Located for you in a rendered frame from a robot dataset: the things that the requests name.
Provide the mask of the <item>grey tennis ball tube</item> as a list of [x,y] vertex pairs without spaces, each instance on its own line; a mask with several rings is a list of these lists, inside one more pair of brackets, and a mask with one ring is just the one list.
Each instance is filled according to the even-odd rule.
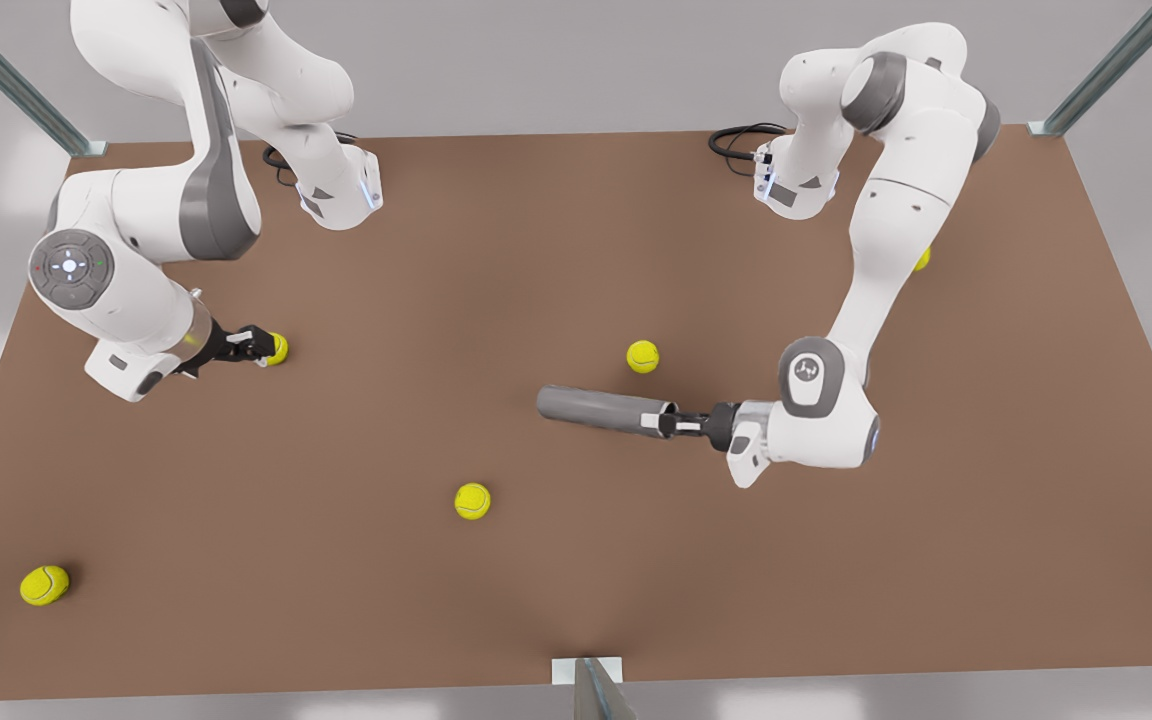
[[657,397],[614,395],[614,393],[564,386],[544,386],[536,397],[536,410],[550,420],[641,434],[641,414],[675,411],[676,406]]

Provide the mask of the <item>silver frame post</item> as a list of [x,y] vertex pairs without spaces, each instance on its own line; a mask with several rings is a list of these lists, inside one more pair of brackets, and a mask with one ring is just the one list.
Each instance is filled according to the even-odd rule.
[[108,151],[108,142],[90,141],[78,131],[78,128],[1,54],[0,92],[73,158],[100,158]]
[[1087,73],[1079,85],[1064,97],[1047,118],[1026,123],[1032,137],[1064,137],[1089,109],[1102,99],[1152,47],[1152,5],[1134,26]]
[[550,661],[550,683],[573,685],[573,720],[637,720],[621,691],[622,680],[620,655]]

